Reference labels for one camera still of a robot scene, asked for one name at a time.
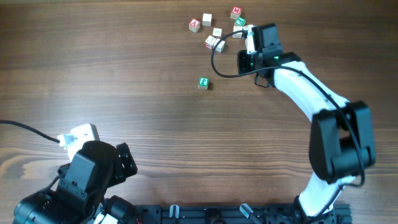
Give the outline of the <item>green letter block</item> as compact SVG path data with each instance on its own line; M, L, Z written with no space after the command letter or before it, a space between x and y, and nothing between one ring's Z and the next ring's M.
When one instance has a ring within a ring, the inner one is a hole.
M200 77L198 82L198 88L200 90L207 90L209 87L209 79L205 77Z

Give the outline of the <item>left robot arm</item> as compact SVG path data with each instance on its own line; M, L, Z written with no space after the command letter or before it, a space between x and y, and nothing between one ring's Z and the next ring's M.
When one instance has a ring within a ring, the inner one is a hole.
M126 200L105 198L108 188L137 174L127 144L88 141L71 163L58 169L51 186L21 200L14 223L137 223L137 209Z

